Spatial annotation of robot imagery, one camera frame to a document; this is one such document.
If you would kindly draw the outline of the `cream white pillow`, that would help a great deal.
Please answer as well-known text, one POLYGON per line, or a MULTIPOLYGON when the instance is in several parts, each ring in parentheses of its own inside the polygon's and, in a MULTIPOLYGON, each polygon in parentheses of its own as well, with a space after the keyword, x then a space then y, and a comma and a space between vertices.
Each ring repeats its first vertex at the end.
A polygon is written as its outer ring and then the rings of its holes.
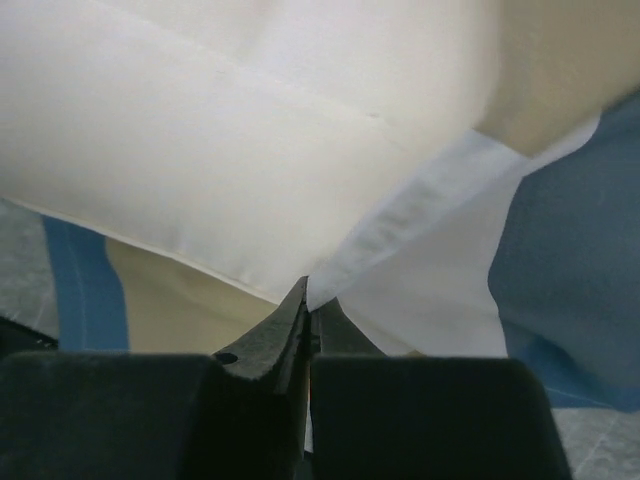
POLYGON ((5 1, 1 194, 321 303, 638 84, 635 1, 5 1))

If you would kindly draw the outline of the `blue beige patchwork pillowcase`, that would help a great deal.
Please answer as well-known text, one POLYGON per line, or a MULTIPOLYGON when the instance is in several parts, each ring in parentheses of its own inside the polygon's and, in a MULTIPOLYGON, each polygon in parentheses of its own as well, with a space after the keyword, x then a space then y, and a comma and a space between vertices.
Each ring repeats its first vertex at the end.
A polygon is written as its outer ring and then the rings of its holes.
MULTIPOLYGON (((215 351, 273 304, 45 217, 66 350, 215 351)), ((340 295, 383 350, 509 356, 565 444, 639 454, 639 98, 519 165, 340 295)))

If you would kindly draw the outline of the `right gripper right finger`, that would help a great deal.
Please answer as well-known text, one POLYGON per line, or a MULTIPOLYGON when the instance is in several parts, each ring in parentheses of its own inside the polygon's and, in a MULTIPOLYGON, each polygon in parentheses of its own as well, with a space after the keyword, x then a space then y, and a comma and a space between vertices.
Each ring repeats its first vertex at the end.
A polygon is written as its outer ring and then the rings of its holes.
POLYGON ((545 390, 509 359, 388 356, 337 301, 311 314, 317 479, 567 479, 545 390))

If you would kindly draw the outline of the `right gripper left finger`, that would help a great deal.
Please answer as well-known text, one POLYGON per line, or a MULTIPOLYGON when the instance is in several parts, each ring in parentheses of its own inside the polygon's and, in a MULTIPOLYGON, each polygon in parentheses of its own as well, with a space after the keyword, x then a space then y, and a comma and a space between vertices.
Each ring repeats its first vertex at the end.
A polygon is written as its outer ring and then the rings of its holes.
POLYGON ((292 479, 303 457, 309 315, 300 279, 211 355, 64 353, 1 323, 5 479, 292 479))

